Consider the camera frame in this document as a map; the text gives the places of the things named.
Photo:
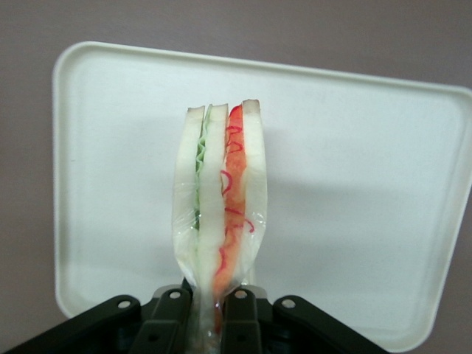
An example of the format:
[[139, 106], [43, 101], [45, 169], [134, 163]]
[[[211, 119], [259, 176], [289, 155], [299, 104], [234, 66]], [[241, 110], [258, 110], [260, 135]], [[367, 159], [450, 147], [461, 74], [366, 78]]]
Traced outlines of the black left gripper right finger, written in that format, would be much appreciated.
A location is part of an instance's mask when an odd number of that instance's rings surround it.
[[225, 299], [221, 352], [376, 353], [377, 344], [300, 296], [270, 303], [248, 286]]

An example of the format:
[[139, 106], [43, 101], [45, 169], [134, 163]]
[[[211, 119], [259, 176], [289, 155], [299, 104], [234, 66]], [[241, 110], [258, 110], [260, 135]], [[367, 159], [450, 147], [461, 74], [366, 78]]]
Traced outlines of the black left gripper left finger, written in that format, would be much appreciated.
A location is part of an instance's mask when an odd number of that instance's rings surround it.
[[115, 296], [8, 353], [183, 353], [192, 295], [160, 288], [146, 305]]

